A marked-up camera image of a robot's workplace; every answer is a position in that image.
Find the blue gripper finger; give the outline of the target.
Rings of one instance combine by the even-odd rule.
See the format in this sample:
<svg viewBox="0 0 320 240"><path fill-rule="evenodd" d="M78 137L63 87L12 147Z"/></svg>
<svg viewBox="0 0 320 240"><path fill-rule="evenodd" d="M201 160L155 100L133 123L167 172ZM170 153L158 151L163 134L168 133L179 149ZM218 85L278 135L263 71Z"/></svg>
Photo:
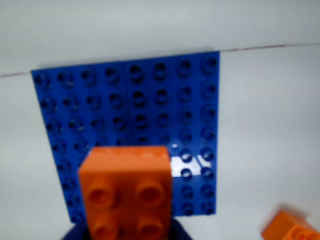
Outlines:
<svg viewBox="0 0 320 240"><path fill-rule="evenodd" d="M85 222L76 224L63 237L62 240L87 240L88 228Z"/></svg>
<svg viewBox="0 0 320 240"><path fill-rule="evenodd" d="M192 240L183 226L174 218L172 219L172 240Z"/></svg>

